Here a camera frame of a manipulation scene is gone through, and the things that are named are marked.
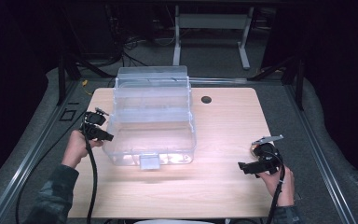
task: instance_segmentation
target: person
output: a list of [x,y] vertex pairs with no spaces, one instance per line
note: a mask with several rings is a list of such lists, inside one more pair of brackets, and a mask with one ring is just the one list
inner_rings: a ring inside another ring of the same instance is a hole
[[[101,147],[102,141],[89,140],[91,147]],[[62,163],[58,165],[39,191],[34,207],[23,222],[32,223],[66,223],[69,210],[72,207],[73,191],[79,176],[76,170],[81,159],[88,155],[84,135],[74,130],[71,132]],[[295,206],[295,178],[293,172],[285,166],[285,178],[282,192],[277,201],[273,221],[276,224],[303,223],[298,209]],[[274,195],[279,182],[279,172],[269,175],[258,174],[266,184],[268,192]]]

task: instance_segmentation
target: background table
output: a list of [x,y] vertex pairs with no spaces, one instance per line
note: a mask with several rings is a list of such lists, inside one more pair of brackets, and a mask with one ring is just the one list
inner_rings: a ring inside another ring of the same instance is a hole
[[[212,102],[203,103],[202,96],[210,96]],[[272,198],[264,182],[254,175],[245,175],[238,166],[238,161],[255,161],[250,153],[251,143],[270,136],[255,90],[193,88],[192,97],[198,141],[192,163],[142,171],[138,166],[115,166],[101,148],[93,149],[99,178],[93,217],[268,215]],[[94,92],[89,110],[94,111],[96,106],[111,113],[113,89]],[[83,159],[76,169],[80,176],[69,217],[86,217],[92,192],[90,158]]]

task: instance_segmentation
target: dark jacket sleeve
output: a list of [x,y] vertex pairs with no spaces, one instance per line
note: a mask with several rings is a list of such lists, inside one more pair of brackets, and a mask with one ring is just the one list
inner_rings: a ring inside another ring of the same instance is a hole
[[72,207],[79,172],[59,165],[39,191],[35,205],[24,224],[65,223]]
[[276,207],[273,218],[274,224],[303,224],[304,219],[301,217],[297,206]]

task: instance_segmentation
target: transparent storage container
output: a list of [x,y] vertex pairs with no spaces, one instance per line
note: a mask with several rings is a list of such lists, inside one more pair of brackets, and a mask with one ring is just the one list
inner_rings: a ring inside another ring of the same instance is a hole
[[103,150],[116,165],[192,162],[197,138],[186,67],[120,68],[107,131],[114,138]]

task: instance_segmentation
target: hand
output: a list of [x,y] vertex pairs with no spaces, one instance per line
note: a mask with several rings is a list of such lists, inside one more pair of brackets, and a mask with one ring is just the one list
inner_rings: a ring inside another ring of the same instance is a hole
[[[291,206],[295,204],[295,176],[288,167],[284,166],[284,170],[285,176],[277,206]],[[267,190],[272,197],[278,186],[280,174],[280,170],[273,175],[269,175],[267,173],[258,174],[264,180]]]
[[[103,145],[103,141],[89,140],[89,144],[91,148],[101,147]],[[65,153],[63,154],[61,164],[75,169],[81,159],[87,155],[88,152],[86,150],[86,139],[84,135],[78,130],[72,131]]]

